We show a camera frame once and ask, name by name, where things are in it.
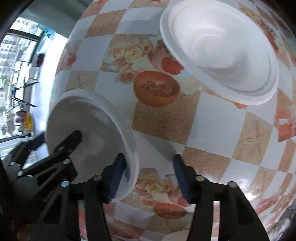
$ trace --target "patterned tablecloth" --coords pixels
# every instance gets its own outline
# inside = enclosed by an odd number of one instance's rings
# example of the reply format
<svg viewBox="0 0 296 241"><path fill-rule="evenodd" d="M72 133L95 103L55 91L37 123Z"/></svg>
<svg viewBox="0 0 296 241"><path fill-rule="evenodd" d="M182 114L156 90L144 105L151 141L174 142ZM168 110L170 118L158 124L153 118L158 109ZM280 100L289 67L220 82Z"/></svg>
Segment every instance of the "patterned tablecloth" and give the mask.
<svg viewBox="0 0 296 241"><path fill-rule="evenodd" d="M189 229L194 206L177 185L175 153L211 181L237 182L268 230L295 198L296 40L266 2L222 0L262 28L279 59L273 98L258 106L238 104L202 85L166 49L159 20L176 1L94 1L62 53L51 105L72 89L95 91L132 129L140 173L132 193L105 205L113 236L160 241ZM216 240L219 203L214 206ZM80 214L86 239L83 203Z"/></svg>

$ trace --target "rose print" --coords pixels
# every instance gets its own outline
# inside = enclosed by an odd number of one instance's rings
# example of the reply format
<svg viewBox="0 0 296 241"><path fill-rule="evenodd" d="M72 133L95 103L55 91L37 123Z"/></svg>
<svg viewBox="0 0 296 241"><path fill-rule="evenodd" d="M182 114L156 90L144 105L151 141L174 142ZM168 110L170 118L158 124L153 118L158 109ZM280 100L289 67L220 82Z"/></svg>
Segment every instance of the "rose print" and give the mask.
<svg viewBox="0 0 296 241"><path fill-rule="evenodd" d="M163 192L162 186L159 185L158 183L154 183L152 185L147 184L145 190L150 195L155 195Z"/></svg>
<svg viewBox="0 0 296 241"><path fill-rule="evenodd" d="M66 67L72 65L77 60L75 52L67 52L60 58L60 62L57 66L57 73L61 72Z"/></svg>
<svg viewBox="0 0 296 241"><path fill-rule="evenodd" d="M163 71L161 63L164 58L170 58L171 55L166 51L166 48L162 45L156 47L155 51L153 52L153 56L151 57L151 64L157 69L158 71Z"/></svg>
<svg viewBox="0 0 296 241"><path fill-rule="evenodd" d="M133 236L124 227L121 227L117 224L109 224L108 227L111 235L115 235L126 239L133 239Z"/></svg>
<svg viewBox="0 0 296 241"><path fill-rule="evenodd" d="M147 207L154 207L159 203L171 203L183 207L190 206L182 197L176 176L168 174L166 178L161 180L154 168L145 168L139 172L133 195L138 197L138 202Z"/></svg>
<svg viewBox="0 0 296 241"><path fill-rule="evenodd" d="M152 51L152 44L149 40L145 39L141 43L141 50L142 50L142 55L146 55Z"/></svg>
<svg viewBox="0 0 296 241"><path fill-rule="evenodd" d="M115 81L118 82L120 81L123 84L127 84L130 83L132 81L135 80L135 77L137 76L139 72L134 71L131 68L131 64L126 64L125 66L123 66L118 74L118 76L116 77Z"/></svg>
<svg viewBox="0 0 296 241"><path fill-rule="evenodd" d="M127 52L127 48L124 45L117 45L114 48L111 49L110 53L110 60L111 61L124 61L125 60L125 54Z"/></svg>
<svg viewBox="0 0 296 241"><path fill-rule="evenodd" d="M128 50L125 54L126 62L134 63L142 57L142 50L136 46L134 49Z"/></svg>

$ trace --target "window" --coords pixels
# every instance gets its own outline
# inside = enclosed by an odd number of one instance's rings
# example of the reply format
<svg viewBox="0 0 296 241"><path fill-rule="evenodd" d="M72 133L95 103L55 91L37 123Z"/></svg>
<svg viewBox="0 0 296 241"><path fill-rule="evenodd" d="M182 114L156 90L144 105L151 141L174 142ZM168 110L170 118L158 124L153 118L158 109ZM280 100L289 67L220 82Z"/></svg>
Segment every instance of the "window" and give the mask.
<svg viewBox="0 0 296 241"><path fill-rule="evenodd" d="M18 21L25 22L24 25L22 24L13 24L10 29L24 31L29 34L33 34L36 36L41 36L43 31L38 28L38 23L18 17L15 23L19 23Z"/></svg>

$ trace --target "white plate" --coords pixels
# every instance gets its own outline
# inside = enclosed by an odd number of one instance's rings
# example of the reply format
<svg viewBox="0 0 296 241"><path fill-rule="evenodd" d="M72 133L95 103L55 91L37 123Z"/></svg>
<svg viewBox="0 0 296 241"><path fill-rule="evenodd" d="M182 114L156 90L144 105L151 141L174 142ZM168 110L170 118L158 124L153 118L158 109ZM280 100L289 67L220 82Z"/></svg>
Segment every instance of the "white plate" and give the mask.
<svg viewBox="0 0 296 241"><path fill-rule="evenodd" d="M239 10L214 0L166 8L160 32L190 74L232 101L263 104L279 82L278 59L262 30Z"/></svg>
<svg viewBox="0 0 296 241"><path fill-rule="evenodd" d="M74 130L82 132L82 141L70 154L78 173L72 183L86 182L101 174L118 153L123 153L127 168L112 202L125 198L136 184L139 158L131 130L123 117L103 96L82 89L72 90L59 97L48 117L46 143L49 153L52 154Z"/></svg>
<svg viewBox="0 0 296 241"><path fill-rule="evenodd" d="M186 241L189 234L189 230L181 230L170 233L163 237L161 241Z"/></svg>

